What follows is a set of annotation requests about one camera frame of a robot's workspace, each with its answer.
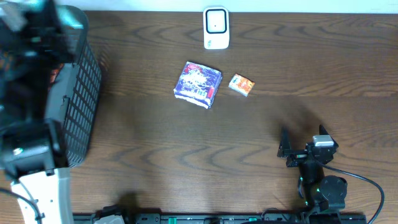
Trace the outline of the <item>red orange snack packet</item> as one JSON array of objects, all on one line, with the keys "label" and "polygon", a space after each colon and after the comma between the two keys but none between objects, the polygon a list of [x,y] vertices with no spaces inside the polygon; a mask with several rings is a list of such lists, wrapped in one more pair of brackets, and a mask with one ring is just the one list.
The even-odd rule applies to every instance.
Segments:
[{"label": "red orange snack packet", "polygon": [[64,67],[64,63],[61,63],[56,69],[52,70],[51,75],[50,75],[50,84],[54,84],[55,80],[58,76],[58,74],[60,73],[60,71],[62,70],[62,68]]}]

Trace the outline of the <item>orange tissue pack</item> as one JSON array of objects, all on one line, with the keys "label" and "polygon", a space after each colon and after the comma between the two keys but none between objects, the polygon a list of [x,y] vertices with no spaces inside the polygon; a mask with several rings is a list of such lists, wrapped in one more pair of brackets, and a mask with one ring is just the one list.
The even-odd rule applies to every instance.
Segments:
[{"label": "orange tissue pack", "polygon": [[228,87],[247,97],[254,85],[255,83],[250,79],[235,73],[229,82]]}]

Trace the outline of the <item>purple tissue pack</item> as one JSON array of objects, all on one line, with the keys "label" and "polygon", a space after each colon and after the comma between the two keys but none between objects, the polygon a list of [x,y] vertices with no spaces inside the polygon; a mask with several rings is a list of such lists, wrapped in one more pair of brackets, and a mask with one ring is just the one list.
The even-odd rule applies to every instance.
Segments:
[{"label": "purple tissue pack", "polygon": [[174,88],[174,96],[209,109],[222,79],[222,73],[214,68],[187,62]]}]

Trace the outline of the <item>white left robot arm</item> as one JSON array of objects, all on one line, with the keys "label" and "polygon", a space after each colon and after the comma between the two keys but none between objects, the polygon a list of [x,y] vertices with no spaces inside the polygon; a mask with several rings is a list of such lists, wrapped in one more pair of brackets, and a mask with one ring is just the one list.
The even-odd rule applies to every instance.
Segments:
[{"label": "white left robot arm", "polygon": [[1,169],[26,223],[73,221],[60,200],[69,176],[62,129],[50,115],[55,72],[75,61],[69,20],[55,1],[1,2]]}]

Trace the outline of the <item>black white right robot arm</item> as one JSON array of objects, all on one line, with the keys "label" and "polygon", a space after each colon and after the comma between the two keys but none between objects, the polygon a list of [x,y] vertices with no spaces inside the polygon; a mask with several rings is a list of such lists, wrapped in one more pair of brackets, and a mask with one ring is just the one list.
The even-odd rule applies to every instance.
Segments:
[{"label": "black white right robot arm", "polygon": [[289,132],[285,128],[281,132],[277,156],[286,159],[287,167],[299,169],[298,195],[315,213],[345,208],[346,180],[335,175],[326,176],[323,170],[333,160],[337,148],[337,142],[322,125],[319,126],[319,134],[312,137],[304,149],[294,149]]}]

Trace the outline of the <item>grey plastic basket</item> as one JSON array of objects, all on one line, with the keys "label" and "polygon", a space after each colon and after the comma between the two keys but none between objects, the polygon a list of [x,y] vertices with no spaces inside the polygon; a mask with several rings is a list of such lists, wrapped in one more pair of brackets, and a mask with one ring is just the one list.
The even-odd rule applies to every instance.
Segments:
[{"label": "grey plastic basket", "polygon": [[87,39],[88,18],[75,6],[59,6],[72,63],[65,63],[49,91],[46,117],[62,125],[69,166],[75,167],[86,158],[93,130],[102,74]]}]

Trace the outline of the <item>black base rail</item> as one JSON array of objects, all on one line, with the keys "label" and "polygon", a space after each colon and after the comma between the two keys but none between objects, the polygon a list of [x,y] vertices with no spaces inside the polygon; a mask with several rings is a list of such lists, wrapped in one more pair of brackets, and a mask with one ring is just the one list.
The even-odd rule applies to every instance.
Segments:
[{"label": "black base rail", "polygon": [[366,224],[358,213],[316,214],[268,208],[262,213],[163,213],[159,210],[128,210],[117,205],[104,207],[95,213],[73,214],[75,223],[130,224],[239,224],[239,223],[340,223]]}]

